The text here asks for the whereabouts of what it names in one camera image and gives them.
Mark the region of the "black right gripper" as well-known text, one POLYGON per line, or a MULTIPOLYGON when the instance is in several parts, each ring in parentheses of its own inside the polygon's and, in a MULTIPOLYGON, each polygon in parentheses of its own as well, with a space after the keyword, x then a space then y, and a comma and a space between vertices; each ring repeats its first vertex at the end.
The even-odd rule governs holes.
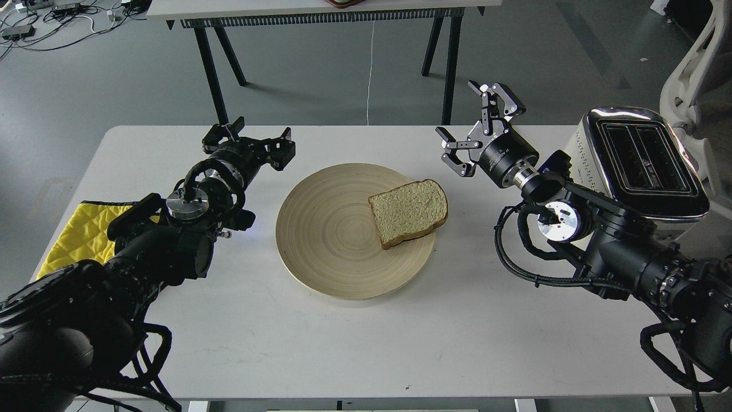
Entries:
POLYGON ((473 177, 479 166, 497 186, 508 188, 514 185, 520 167, 534 167, 539 160, 539 152, 508 123, 525 113, 526 106, 505 84, 468 80, 468 86, 482 99, 481 120, 467 141, 458 141, 446 128, 436 127, 444 143, 441 159, 460 177, 473 177), (468 150, 469 162, 459 159, 459 150, 468 150))

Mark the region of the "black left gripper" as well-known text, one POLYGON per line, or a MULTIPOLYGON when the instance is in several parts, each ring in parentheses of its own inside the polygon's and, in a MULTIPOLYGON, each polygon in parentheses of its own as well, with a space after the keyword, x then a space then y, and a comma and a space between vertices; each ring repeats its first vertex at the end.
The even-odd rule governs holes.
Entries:
POLYGON ((245 118, 238 117, 231 124, 212 125, 203 138, 204 153, 232 165, 244 183, 252 182, 264 164, 283 171, 295 157, 291 128, 277 138, 253 139, 238 135, 244 127, 245 118))

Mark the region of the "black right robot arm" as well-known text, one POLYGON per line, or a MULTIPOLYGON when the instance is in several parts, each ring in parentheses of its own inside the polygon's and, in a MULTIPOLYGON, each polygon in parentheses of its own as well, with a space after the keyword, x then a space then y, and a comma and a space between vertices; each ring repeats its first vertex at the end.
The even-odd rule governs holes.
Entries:
POLYGON ((701 393, 730 388, 730 268, 657 240, 657 224, 697 223, 710 209, 680 139, 653 110, 598 107, 539 164, 512 127, 526 108, 511 89, 468 86, 482 102, 467 139, 436 132, 458 175, 481 169, 497 187, 520 190, 494 226, 502 265, 535 287, 642 302, 658 323, 640 332, 641 349, 702 411, 701 393))

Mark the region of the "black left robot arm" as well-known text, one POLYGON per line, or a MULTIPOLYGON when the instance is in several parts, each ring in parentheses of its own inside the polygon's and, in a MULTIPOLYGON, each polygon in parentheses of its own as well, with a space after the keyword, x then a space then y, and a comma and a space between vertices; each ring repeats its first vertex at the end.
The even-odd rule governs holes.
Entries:
POLYGON ((96 389, 181 410, 159 378, 172 332, 147 323, 148 308, 166 287, 207 275, 217 238, 253 225, 245 191, 260 168, 282 171, 296 152, 290 128, 254 139, 240 136, 244 126, 213 125, 207 158, 167 198, 150 193, 114 219, 106 263, 79 260, 2 302, 3 411, 63 411, 77 396, 135 410, 96 389))

